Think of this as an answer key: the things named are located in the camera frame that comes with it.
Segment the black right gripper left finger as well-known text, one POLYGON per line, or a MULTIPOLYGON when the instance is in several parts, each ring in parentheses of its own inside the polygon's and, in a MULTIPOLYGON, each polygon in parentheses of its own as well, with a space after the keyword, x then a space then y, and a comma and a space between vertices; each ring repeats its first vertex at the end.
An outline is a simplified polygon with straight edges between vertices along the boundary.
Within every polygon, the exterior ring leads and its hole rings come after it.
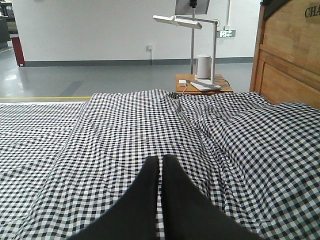
POLYGON ((159 159, 148 156, 124 195, 70 240, 155 240, 159 159))

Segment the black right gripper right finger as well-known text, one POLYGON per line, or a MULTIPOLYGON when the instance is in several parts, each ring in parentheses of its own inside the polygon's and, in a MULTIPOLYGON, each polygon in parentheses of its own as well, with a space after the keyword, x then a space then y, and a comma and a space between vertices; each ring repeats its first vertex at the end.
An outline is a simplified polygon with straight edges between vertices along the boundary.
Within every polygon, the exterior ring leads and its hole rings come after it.
POLYGON ((167 240, 258 240, 191 182, 174 155, 162 159, 161 204, 167 240))

